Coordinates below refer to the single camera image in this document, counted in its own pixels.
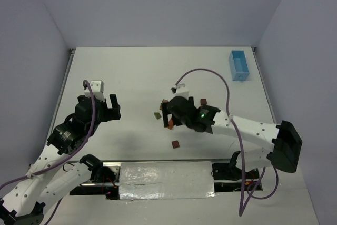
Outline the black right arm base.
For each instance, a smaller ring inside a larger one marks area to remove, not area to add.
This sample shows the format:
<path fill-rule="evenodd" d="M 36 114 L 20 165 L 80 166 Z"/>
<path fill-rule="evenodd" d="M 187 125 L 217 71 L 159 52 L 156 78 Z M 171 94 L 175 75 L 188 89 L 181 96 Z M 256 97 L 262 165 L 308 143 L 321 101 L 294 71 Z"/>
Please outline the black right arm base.
<path fill-rule="evenodd" d="M 214 180 L 215 193 L 241 191 L 241 170 L 238 168 L 230 168 L 229 163 L 212 163 L 211 175 Z M 245 189 L 253 187 L 259 177 L 258 169 L 246 172 Z"/>

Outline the silver reflective tape sheet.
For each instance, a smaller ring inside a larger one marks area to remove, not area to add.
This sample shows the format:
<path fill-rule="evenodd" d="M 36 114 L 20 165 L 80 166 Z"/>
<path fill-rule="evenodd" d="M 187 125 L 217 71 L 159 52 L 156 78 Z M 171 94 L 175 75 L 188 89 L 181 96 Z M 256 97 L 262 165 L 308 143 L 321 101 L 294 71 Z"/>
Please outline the silver reflective tape sheet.
<path fill-rule="evenodd" d="M 121 200 L 204 199 L 215 196 L 209 161 L 122 163 Z"/>

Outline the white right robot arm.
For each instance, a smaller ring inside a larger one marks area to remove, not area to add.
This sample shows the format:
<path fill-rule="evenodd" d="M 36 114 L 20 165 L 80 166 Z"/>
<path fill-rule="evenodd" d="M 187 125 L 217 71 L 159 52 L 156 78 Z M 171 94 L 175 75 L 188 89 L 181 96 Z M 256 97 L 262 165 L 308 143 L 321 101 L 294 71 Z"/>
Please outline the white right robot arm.
<path fill-rule="evenodd" d="M 176 96 L 160 105 L 163 125 L 183 126 L 198 135 L 213 135 L 227 140 L 237 138 L 239 149 L 222 169 L 227 179 L 238 180 L 242 173 L 273 167 L 285 173 L 295 173 L 302 148 L 302 139 L 294 125 L 263 123 L 233 116 L 217 107 L 196 107 L 192 97 Z"/>

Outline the orange wood arch block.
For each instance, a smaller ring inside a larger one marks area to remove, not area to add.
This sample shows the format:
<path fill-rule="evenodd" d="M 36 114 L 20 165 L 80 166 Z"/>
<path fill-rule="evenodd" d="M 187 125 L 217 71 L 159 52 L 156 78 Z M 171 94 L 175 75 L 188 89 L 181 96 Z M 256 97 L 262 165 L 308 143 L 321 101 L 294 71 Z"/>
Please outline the orange wood arch block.
<path fill-rule="evenodd" d="M 174 128 L 173 117 L 171 117 L 171 118 L 170 118 L 170 120 L 169 120 L 168 124 L 169 124 L 169 125 L 168 125 L 168 127 L 167 127 L 168 129 L 170 129 L 170 130 L 171 130 L 172 128 Z"/>

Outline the blue plastic box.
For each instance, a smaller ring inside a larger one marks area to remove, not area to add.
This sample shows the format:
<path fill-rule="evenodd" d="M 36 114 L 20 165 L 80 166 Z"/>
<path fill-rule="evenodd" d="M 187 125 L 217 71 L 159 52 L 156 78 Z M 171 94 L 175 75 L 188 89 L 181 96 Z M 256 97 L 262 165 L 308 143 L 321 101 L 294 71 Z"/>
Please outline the blue plastic box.
<path fill-rule="evenodd" d="M 232 50 L 229 56 L 229 65 L 233 81 L 245 81 L 250 72 L 244 51 Z"/>

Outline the green wood triangle block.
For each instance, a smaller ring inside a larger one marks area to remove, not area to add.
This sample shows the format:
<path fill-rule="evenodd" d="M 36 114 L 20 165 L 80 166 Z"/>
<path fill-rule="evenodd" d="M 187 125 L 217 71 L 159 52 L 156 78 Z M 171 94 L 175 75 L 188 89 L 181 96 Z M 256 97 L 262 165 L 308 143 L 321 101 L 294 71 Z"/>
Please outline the green wood triangle block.
<path fill-rule="evenodd" d="M 162 116 L 161 116 L 161 114 L 159 113 L 159 112 L 154 112 L 154 116 L 155 116 L 155 118 L 158 120 L 158 119 L 160 119 Z"/>

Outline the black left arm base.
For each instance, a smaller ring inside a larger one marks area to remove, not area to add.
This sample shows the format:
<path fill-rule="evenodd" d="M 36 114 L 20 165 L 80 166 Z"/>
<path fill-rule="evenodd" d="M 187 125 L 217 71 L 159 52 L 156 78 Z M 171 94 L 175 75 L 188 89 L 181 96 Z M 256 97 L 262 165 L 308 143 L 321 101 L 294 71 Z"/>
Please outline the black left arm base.
<path fill-rule="evenodd" d="M 119 200 L 120 167 L 108 167 L 103 162 L 80 161 L 88 165 L 91 170 L 90 178 L 80 183 L 71 192 L 73 196 L 99 195 L 108 200 Z"/>

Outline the reddish brown wood cube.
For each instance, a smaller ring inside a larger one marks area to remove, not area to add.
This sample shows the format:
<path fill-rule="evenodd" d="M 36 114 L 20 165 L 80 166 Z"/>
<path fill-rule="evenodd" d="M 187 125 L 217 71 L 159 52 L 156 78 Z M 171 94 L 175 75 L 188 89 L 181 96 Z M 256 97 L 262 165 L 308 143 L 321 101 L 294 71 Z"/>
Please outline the reddish brown wood cube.
<path fill-rule="evenodd" d="M 177 149 L 179 147 L 180 147 L 180 144 L 178 140 L 172 141 L 172 148 Z"/>

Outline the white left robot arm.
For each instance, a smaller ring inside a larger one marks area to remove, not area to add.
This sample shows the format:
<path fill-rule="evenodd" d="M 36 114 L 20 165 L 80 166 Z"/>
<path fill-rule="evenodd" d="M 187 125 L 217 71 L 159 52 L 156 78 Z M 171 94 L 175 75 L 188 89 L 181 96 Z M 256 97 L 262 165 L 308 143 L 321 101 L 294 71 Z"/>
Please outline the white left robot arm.
<path fill-rule="evenodd" d="M 4 224 L 41 224 L 45 213 L 78 185 L 115 183 L 116 173 L 97 157 L 87 154 L 61 174 L 54 176 L 91 137 L 99 124 L 121 118 L 115 94 L 110 95 L 112 107 L 106 99 L 78 97 L 74 113 L 56 126 L 47 139 L 37 161 L 6 196 L 1 198 L 1 219 Z"/>

